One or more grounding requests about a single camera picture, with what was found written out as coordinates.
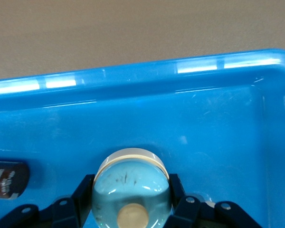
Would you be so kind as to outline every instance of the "blue plastic tray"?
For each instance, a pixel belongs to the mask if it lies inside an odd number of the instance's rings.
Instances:
[[[31,177],[18,199],[0,199],[0,218],[71,194],[125,147],[157,154],[188,193],[285,227],[285,51],[1,80],[0,160],[26,161]]]

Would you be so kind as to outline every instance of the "beige tabletop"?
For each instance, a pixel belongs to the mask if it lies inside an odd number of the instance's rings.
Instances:
[[[285,0],[0,0],[0,78],[285,49]]]

